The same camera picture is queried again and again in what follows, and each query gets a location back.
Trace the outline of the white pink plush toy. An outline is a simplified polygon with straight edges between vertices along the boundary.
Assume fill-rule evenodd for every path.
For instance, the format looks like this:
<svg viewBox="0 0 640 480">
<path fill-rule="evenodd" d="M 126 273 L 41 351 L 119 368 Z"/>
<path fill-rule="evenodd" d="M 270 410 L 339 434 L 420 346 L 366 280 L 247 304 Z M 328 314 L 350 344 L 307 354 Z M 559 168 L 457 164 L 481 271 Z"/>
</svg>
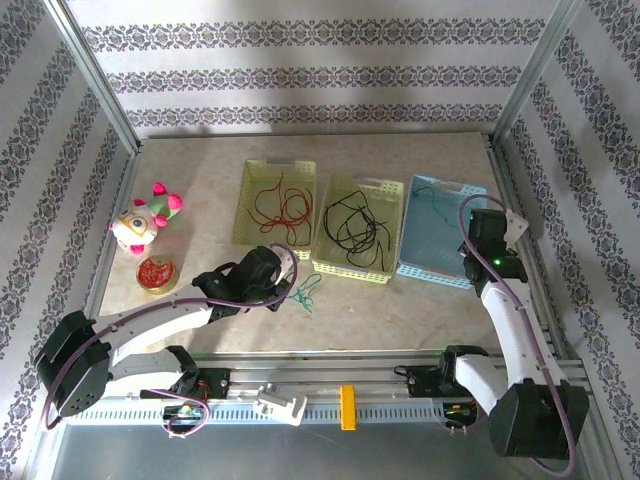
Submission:
<svg viewBox="0 0 640 480">
<path fill-rule="evenodd" d="M 115 217 L 109 229 L 121 249 L 139 256 L 182 208 L 183 199 L 169 192 L 163 183 L 156 182 L 152 196 L 148 199 L 135 198 Z"/>
</svg>

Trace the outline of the aluminium extrusion rails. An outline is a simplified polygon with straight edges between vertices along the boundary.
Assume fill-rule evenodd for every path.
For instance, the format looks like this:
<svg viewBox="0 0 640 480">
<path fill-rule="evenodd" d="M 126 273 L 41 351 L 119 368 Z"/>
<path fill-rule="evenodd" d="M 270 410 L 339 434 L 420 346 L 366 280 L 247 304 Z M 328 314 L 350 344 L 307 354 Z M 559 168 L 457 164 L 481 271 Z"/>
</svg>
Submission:
<svg viewBox="0 0 640 480">
<path fill-rule="evenodd" d="M 340 385 L 352 384 L 365 397 L 408 398 L 406 380 L 395 373 L 396 367 L 436 367 L 441 350 L 371 350 L 325 352 L 254 352 L 195 354 L 200 368 L 230 370 L 228 400 L 243 401 L 255 396 L 259 386 L 274 383 L 304 391 L 310 399 L 337 402 Z M 560 359 L 558 364 L 572 385 L 593 394 L 581 360 Z M 144 389 L 164 389 L 179 377 L 178 373 L 149 372 L 137 375 L 114 373 L 104 397 L 139 396 Z"/>
</svg>

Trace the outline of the pale green plastic basket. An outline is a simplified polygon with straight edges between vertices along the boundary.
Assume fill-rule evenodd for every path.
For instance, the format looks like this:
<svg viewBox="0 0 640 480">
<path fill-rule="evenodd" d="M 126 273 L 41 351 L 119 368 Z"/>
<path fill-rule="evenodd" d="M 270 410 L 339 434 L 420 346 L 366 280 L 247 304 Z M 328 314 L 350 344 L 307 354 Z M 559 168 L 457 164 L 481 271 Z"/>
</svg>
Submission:
<svg viewBox="0 0 640 480">
<path fill-rule="evenodd" d="M 316 219 L 316 163 L 249 159 L 242 174 L 232 243 L 244 249 L 282 243 L 310 257 Z"/>
</svg>

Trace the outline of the pale yellow plastic basket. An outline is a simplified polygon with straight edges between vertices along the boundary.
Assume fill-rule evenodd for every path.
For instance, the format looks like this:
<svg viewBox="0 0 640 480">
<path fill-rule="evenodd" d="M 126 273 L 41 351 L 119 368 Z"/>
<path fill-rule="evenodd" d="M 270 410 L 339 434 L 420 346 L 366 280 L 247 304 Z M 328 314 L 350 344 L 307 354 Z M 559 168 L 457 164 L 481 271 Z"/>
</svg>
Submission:
<svg viewBox="0 0 640 480">
<path fill-rule="evenodd" d="M 314 270 L 387 284 L 396 271 L 403 212 L 403 183 L 332 174 L 311 247 Z"/>
</svg>

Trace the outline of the light blue plastic basket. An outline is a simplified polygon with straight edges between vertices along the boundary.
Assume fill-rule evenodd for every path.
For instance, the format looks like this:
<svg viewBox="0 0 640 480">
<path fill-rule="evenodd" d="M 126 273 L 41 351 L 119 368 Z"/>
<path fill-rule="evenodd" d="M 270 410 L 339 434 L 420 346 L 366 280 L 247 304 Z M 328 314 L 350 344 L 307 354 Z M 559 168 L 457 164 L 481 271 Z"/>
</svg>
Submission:
<svg viewBox="0 0 640 480">
<path fill-rule="evenodd" d="M 441 180 L 426 175 L 412 177 L 403 221 L 396 273 L 441 285 L 469 289 L 463 257 L 458 252 L 463 238 L 458 225 L 460 204 L 464 219 L 475 208 L 485 208 L 487 190 L 482 186 Z"/>
</svg>

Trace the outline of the white plastic mount bracket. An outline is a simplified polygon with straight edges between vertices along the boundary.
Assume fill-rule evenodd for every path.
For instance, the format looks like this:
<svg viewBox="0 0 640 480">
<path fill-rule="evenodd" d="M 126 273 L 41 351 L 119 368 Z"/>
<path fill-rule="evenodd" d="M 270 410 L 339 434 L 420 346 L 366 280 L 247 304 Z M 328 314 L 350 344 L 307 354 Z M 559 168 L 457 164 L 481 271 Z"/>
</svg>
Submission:
<svg viewBox="0 0 640 480">
<path fill-rule="evenodd" d="M 302 423 L 308 397 L 273 383 L 262 385 L 253 402 L 253 411 L 267 419 L 298 427 Z"/>
</svg>

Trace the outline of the round red gold tin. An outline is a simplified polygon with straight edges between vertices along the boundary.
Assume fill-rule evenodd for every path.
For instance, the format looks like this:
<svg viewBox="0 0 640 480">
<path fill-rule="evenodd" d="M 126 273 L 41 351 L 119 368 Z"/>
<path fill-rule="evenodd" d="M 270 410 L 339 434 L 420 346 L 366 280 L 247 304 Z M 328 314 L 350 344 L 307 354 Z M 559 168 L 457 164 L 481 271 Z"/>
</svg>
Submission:
<svg viewBox="0 0 640 480">
<path fill-rule="evenodd" d="M 162 295 L 171 291 L 176 286 L 179 276 L 176 264 L 161 255 L 146 258 L 136 271 L 138 285 L 152 295 Z"/>
</svg>

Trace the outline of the yellow plastic bracket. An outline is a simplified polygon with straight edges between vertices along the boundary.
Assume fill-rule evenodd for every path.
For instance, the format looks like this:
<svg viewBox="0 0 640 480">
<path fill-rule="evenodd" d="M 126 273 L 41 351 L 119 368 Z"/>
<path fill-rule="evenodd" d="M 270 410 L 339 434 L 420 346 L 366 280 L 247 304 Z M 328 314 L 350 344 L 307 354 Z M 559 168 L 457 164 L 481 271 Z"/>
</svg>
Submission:
<svg viewBox="0 0 640 480">
<path fill-rule="evenodd" d="M 342 431 L 355 431 L 357 428 L 356 394 L 353 385 L 340 387 L 340 425 Z"/>
</svg>

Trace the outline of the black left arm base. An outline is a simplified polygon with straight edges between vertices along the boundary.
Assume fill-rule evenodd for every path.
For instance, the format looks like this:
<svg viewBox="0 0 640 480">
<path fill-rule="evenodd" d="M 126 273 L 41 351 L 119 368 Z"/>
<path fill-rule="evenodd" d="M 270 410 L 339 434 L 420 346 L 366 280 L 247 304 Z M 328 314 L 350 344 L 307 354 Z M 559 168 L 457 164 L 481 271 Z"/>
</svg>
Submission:
<svg viewBox="0 0 640 480">
<path fill-rule="evenodd" d="M 170 391 L 205 401 L 226 399 L 230 377 L 231 370 L 227 368 L 188 370 L 170 387 Z"/>
</svg>

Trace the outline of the aluminium frame post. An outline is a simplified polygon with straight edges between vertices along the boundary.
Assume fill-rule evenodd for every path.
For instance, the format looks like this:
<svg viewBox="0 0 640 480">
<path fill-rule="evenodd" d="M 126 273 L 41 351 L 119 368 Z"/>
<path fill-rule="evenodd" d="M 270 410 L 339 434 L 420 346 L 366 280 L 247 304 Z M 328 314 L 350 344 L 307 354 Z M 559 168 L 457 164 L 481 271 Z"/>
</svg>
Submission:
<svg viewBox="0 0 640 480">
<path fill-rule="evenodd" d="M 130 154 L 137 154 L 141 145 L 140 140 L 66 0 L 41 1 L 126 150 Z"/>
<path fill-rule="evenodd" d="M 582 3 L 583 0 L 558 0 L 553 14 L 533 49 L 492 133 L 488 135 L 489 145 L 494 150 L 509 134 L 530 92 L 534 89 Z"/>
</svg>

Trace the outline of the small circuit board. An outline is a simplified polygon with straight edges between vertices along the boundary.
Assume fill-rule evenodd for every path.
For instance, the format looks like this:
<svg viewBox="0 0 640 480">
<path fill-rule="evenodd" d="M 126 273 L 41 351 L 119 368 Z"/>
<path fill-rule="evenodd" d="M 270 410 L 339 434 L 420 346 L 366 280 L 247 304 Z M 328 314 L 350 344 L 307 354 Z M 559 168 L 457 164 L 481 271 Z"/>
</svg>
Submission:
<svg viewBox="0 0 640 480">
<path fill-rule="evenodd" d="M 200 421 L 204 418 L 205 411 L 200 406 L 195 405 L 174 405 L 164 408 L 164 421 Z"/>
<path fill-rule="evenodd" d="M 472 424 L 478 418 L 477 406 L 474 402 L 470 403 L 444 403 L 445 417 L 454 423 Z"/>
</svg>

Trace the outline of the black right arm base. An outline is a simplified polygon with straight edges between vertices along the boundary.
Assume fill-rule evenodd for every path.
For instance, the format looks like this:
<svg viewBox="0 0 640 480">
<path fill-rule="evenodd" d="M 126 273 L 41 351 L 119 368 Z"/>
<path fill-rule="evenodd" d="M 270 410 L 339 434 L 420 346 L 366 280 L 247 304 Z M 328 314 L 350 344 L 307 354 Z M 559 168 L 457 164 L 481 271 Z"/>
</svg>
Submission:
<svg viewBox="0 0 640 480">
<path fill-rule="evenodd" d="M 405 379 L 411 398 L 471 397 L 471 393 L 455 380 L 449 367 L 398 365 L 393 372 Z"/>
</svg>

